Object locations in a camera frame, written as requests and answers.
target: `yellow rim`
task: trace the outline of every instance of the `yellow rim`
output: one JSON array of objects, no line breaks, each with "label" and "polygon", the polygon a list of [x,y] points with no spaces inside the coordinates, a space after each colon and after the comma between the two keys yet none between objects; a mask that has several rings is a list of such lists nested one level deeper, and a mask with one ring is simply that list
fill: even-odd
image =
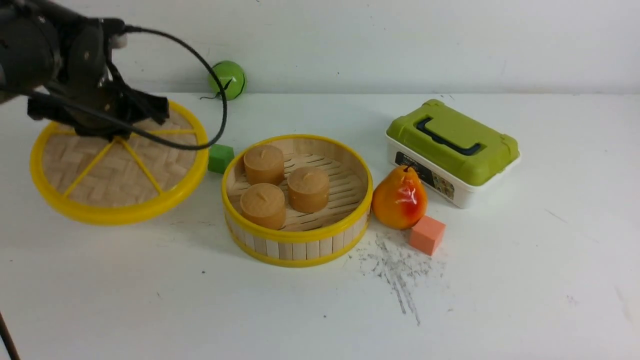
[{"label": "yellow rim", "polygon": [[353,247],[356,246],[358,242],[360,242],[360,239],[362,239],[364,234],[367,232],[367,227],[369,226],[370,219],[371,218],[367,219],[367,222],[364,224],[364,227],[362,228],[362,231],[360,231],[360,234],[358,234],[358,236],[356,236],[356,238],[353,239],[353,241],[351,241],[349,245],[342,248],[342,250],[338,252],[334,252],[333,254],[328,256],[323,256],[321,258],[311,259],[311,260],[282,260],[282,259],[274,259],[274,258],[270,258],[269,256],[262,255],[256,252],[255,250],[252,250],[248,246],[246,246],[243,242],[241,242],[234,235],[233,231],[231,230],[231,226],[229,225],[229,222],[228,221],[225,221],[225,222],[227,223],[227,229],[229,229],[229,234],[231,235],[231,238],[240,247],[240,249],[242,249],[244,252],[249,254],[251,257],[257,260],[260,260],[263,263],[267,263],[271,265],[284,266],[286,268],[306,268],[306,267],[326,264],[348,253],[351,249],[353,249]]},{"label": "yellow rim", "polygon": [[[333,225],[330,225],[327,227],[321,227],[320,229],[303,231],[303,232],[278,231],[278,230],[267,229],[266,227],[255,225],[254,223],[245,219],[240,213],[236,211],[233,205],[231,205],[231,201],[227,196],[227,178],[228,178],[229,172],[233,168],[235,168],[237,162],[241,161],[244,154],[252,147],[264,145],[266,143],[274,142],[277,140],[296,139],[296,138],[315,139],[315,140],[330,142],[345,148],[345,150],[349,151],[353,156],[355,156],[356,159],[358,159],[358,161],[364,166],[364,169],[367,172],[367,193],[364,197],[364,200],[351,214],[349,214],[342,220],[336,222]],[[326,137],[317,136],[317,135],[303,135],[303,134],[282,135],[282,136],[276,136],[274,138],[269,138],[267,140],[263,140],[259,143],[256,143],[251,147],[245,149],[241,154],[236,156],[231,161],[222,178],[222,202],[224,204],[224,207],[227,209],[228,213],[230,214],[230,216],[233,218],[233,220],[236,223],[238,223],[244,230],[248,231],[252,235],[255,235],[259,238],[266,238],[274,241],[284,241],[289,243],[307,243],[307,242],[319,241],[322,239],[330,238],[336,234],[339,234],[345,231],[346,229],[351,227],[357,220],[362,218],[362,216],[365,215],[365,213],[371,206],[372,198],[373,198],[373,179],[371,177],[371,172],[369,171],[369,168],[367,167],[367,164],[364,161],[364,159],[362,159],[360,155],[358,155],[358,153],[355,152],[352,148],[344,145],[343,143],[337,142],[331,138],[326,138]]]},{"label": "yellow rim", "polygon": [[[171,109],[182,115],[191,124],[191,126],[193,127],[193,134],[196,136],[197,143],[205,143],[207,141],[207,133],[205,132],[204,127],[202,127],[198,119],[185,107],[172,101],[170,101],[169,103]],[[197,152],[196,158],[193,162],[193,166],[184,176],[183,180],[181,180],[174,188],[169,191],[158,191],[159,195],[147,202],[132,206],[124,206],[121,208],[97,208],[80,204],[78,202],[70,200],[67,195],[73,190],[73,187],[75,187],[75,185],[77,185],[82,180],[84,175],[86,175],[91,170],[93,165],[98,163],[101,157],[103,157],[103,155],[105,155],[109,151],[109,149],[115,142],[120,142],[121,144],[123,144],[125,149],[129,151],[131,156],[138,163],[138,166],[140,166],[140,169],[142,169],[151,183],[156,187],[156,190],[159,190],[159,186],[148,169],[144,166],[144,164],[142,164],[140,158],[134,152],[134,150],[127,144],[127,142],[117,138],[114,142],[108,143],[107,146],[105,146],[105,148],[93,159],[92,163],[89,164],[89,166],[87,166],[87,168],[80,175],[78,175],[78,178],[71,184],[70,188],[67,189],[65,193],[58,192],[55,188],[53,188],[53,186],[49,184],[47,178],[45,177],[44,169],[42,166],[42,155],[44,153],[45,146],[49,141],[49,138],[51,137],[51,135],[59,135],[61,133],[60,131],[56,131],[57,127],[57,123],[51,122],[40,133],[40,136],[38,136],[35,144],[33,145],[33,149],[31,151],[31,160],[29,164],[31,178],[33,179],[33,183],[35,184],[38,191],[40,191],[40,193],[42,194],[42,197],[52,208],[60,212],[62,215],[80,222],[95,225],[124,225],[141,222],[156,217],[171,210],[176,205],[180,204],[189,195],[191,195],[191,193],[193,193],[193,191],[198,187],[198,185],[204,178],[204,174],[207,172],[207,162],[209,161],[209,156],[207,150],[204,149]],[[150,131],[150,133],[155,133],[158,135],[168,133],[173,134],[179,132],[172,130],[158,130]]]}]

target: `orange cube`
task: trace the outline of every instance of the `orange cube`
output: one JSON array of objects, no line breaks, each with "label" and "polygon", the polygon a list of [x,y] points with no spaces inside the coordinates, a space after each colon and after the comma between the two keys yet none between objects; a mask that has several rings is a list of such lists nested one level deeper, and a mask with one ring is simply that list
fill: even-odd
[{"label": "orange cube", "polygon": [[411,229],[409,245],[432,256],[442,242],[446,225],[428,216],[422,217]]}]

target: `green plastic box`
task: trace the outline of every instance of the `green plastic box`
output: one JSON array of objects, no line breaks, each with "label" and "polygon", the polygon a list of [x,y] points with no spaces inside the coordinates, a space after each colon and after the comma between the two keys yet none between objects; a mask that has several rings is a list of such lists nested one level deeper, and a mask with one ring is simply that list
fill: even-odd
[{"label": "green plastic box", "polygon": [[389,160],[414,165],[420,179],[461,208],[520,161],[518,142],[437,99],[387,129]]}]

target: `white container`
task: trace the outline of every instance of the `white container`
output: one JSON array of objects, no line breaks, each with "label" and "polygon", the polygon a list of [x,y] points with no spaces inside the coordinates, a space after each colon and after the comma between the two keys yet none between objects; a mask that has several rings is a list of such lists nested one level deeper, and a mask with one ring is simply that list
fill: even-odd
[{"label": "white container", "polygon": [[467,209],[484,201],[498,187],[502,178],[520,163],[522,152],[502,172],[495,174],[481,186],[472,186],[453,176],[438,165],[418,155],[403,144],[387,137],[387,159],[394,165],[415,165],[423,184],[430,187],[459,208]]}]

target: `green ball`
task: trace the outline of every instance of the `green ball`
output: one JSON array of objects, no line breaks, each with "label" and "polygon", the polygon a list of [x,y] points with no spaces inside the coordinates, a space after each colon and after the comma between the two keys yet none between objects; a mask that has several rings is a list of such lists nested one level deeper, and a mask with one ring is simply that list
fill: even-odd
[{"label": "green ball", "polygon": [[[244,92],[246,76],[240,65],[232,61],[225,60],[213,65],[212,68],[213,72],[217,75],[218,79],[220,79],[220,83],[225,89],[227,100],[233,100]],[[213,80],[211,74],[209,74],[208,80],[211,90],[216,94],[216,97],[219,96],[220,88],[218,88],[218,84]]]}]

